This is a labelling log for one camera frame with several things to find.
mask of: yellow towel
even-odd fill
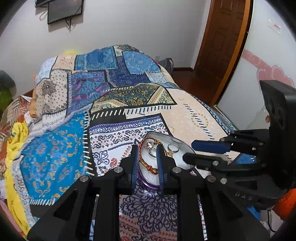
[[[27,222],[25,211],[23,209],[22,203],[20,201],[19,195],[14,189],[14,180],[11,174],[12,162],[19,152],[20,148],[24,144],[28,136],[28,127],[26,122],[23,123],[16,122],[12,128],[12,136],[8,138],[7,141],[7,154],[6,154],[6,167],[7,171],[5,172],[5,188],[7,194],[7,206],[12,213],[16,223],[20,229],[27,236],[30,226]]]

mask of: wooden floor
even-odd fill
[[[173,71],[172,77],[181,89],[206,104],[210,104],[217,90],[217,84],[211,84],[205,78],[199,77],[191,71]]]

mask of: pink decal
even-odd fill
[[[262,59],[260,59],[258,56],[252,54],[250,51],[246,49],[244,49],[244,51],[242,52],[242,57],[258,68],[258,83],[260,80],[278,80],[282,83],[294,87],[293,80],[289,76],[285,76],[284,71],[280,66],[274,65],[273,67],[270,67]]]

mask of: jewelry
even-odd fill
[[[147,149],[149,149],[149,150],[153,149],[153,148],[154,148],[153,141],[148,141],[148,142],[146,143],[145,148],[147,148]]]
[[[157,168],[153,168],[151,165],[148,165],[147,162],[144,161],[144,159],[142,158],[142,155],[141,155],[141,148],[142,148],[142,145],[144,143],[145,140],[147,139],[151,139],[153,140],[153,145],[158,145],[158,144],[162,144],[161,141],[153,138],[153,137],[145,137],[139,144],[139,156],[140,156],[140,160],[139,162],[149,171],[151,172],[153,175],[157,175],[158,174],[158,169]],[[165,151],[165,155],[166,156],[169,156],[169,157],[173,157],[173,153],[171,151],[167,152],[167,150],[165,148],[163,148],[164,151]]]
[[[156,157],[156,149],[155,148],[150,149],[149,154],[153,157]]]
[[[177,153],[180,150],[180,148],[179,148],[178,144],[172,142],[172,143],[168,144],[168,150],[171,152]]]

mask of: door panel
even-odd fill
[[[217,85],[223,79],[239,37],[245,0],[215,0],[210,27],[197,65],[197,74]]]

